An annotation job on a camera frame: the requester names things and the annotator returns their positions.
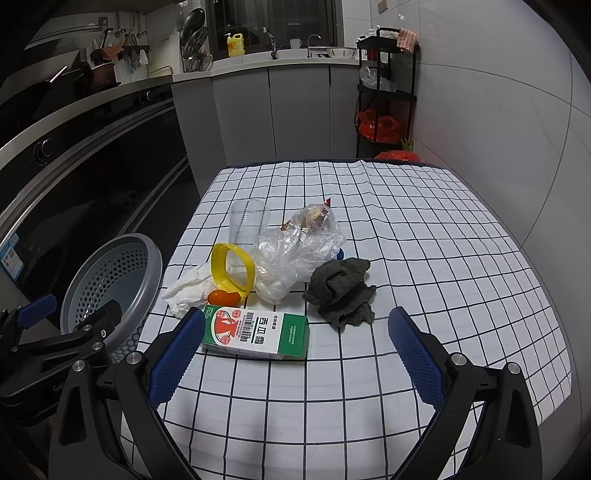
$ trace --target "yellow bottle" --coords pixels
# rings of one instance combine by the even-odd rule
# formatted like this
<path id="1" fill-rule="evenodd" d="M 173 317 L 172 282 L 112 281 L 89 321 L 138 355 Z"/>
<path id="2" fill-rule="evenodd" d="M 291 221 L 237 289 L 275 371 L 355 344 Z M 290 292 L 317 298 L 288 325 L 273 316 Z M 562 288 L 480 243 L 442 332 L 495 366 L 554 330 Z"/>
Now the yellow bottle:
<path id="1" fill-rule="evenodd" d="M 228 55 L 231 57 L 238 57 L 239 55 L 244 55 L 244 37 L 241 33 L 237 33 L 236 35 L 232 36 L 232 34 L 226 34 L 228 36 Z"/>

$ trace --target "metal screw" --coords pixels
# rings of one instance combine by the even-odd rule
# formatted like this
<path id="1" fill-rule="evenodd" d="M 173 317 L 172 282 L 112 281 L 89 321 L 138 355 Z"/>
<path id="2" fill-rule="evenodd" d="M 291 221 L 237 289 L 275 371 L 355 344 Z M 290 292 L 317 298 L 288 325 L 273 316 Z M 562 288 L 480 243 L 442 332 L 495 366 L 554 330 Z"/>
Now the metal screw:
<path id="1" fill-rule="evenodd" d="M 142 359 L 142 354 L 139 352 L 130 353 L 125 359 L 130 365 L 135 365 Z"/>
<path id="2" fill-rule="evenodd" d="M 519 375 L 521 373 L 521 367 L 515 362 L 509 362 L 507 364 L 507 369 L 514 375 Z"/>
<path id="3" fill-rule="evenodd" d="M 72 370 L 74 372 L 79 372 L 84 368 L 84 360 L 76 360 L 72 365 Z"/>
<path id="4" fill-rule="evenodd" d="M 454 353 L 452 355 L 452 362 L 454 365 L 461 367 L 462 365 L 466 365 L 467 359 L 461 353 Z"/>

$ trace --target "label sticker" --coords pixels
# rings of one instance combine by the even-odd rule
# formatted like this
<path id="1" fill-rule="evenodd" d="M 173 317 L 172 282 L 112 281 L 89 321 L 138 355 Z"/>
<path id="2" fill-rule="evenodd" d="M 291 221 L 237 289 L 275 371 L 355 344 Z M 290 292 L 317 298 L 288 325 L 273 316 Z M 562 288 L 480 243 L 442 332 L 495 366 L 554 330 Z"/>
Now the label sticker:
<path id="1" fill-rule="evenodd" d="M 2 255 L 2 259 L 0 260 L 2 266 L 11 276 L 11 278 L 16 280 L 21 274 L 24 264 L 17 253 L 14 251 L 10 242 L 2 248 L 0 255 Z"/>

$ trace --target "dark gray cloth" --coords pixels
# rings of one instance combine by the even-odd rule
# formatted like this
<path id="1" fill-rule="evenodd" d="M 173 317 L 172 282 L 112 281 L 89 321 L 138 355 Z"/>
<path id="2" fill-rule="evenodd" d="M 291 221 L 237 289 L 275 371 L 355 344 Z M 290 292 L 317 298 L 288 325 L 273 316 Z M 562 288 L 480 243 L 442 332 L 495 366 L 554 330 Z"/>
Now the dark gray cloth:
<path id="1" fill-rule="evenodd" d="M 302 298 L 319 306 L 320 316 L 338 328 L 372 323 L 375 315 L 368 301 L 375 295 L 376 286 L 363 282 L 370 266 L 371 262 L 362 258 L 330 260 L 312 273 Z"/>
<path id="2" fill-rule="evenodd" d="M 314 270 L 302 298 L 317 306 L 336 303 L 363 280 L 370 266 L 362 258 L 329 260 Z"/>
<path id="3" fill-rule="evenodd" d="M 318 308 L 320 316 L 338 328 L 345 325 L 361 325 L 361 322 L 372 323 L 375 314 L 368 301 L 375 295 L 376 286 L 368 287 L 359 282 L 347 292 L 345 298 L 332 305 L 322 305 Z"/>

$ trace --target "cabinet door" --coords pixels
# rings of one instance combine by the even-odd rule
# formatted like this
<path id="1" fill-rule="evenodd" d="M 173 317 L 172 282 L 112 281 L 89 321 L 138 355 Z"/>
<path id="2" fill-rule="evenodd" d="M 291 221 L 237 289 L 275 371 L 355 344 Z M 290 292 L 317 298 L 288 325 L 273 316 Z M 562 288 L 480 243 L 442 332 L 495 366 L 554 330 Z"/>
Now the cabinet door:
<path id="1" fill-rule="evenodd" d="M 175 83 L 173 97 L 189 165 L 203 197 L 220 170 L 228 166 L 217 121 L 212 80 Z"/>
<path id="2" fill-rule="evenodd" d="M 330 158 L 355 158 L 358 67 L 330 66 Z"/>
<path id="3" fill-rule="evenodd" d="M 213 92 L 227 164 L 274 162 L 267 69 L 214 77 Z"/>
<path id="4" fill-rule="evenodd" d="M 328 67 L 273 67 L 269 78 L 277 161 L 328 158 Z"/>

